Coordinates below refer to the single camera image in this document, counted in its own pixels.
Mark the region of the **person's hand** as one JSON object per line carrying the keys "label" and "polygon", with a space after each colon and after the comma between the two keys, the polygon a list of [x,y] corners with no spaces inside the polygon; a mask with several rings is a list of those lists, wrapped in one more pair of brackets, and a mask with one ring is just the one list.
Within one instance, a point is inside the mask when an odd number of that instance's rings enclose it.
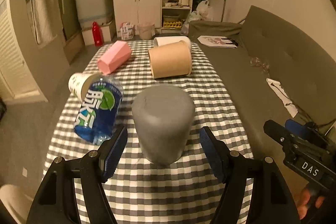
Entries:
{"label": "person's hand", "polygon": [[325,196],[319,195],[319,190],[311,183],[308,183],[299,194],[299,198],[296,203],[299,219],[304,219],[311,205],[314,205],[317,209],[319,209],[324,199]]}

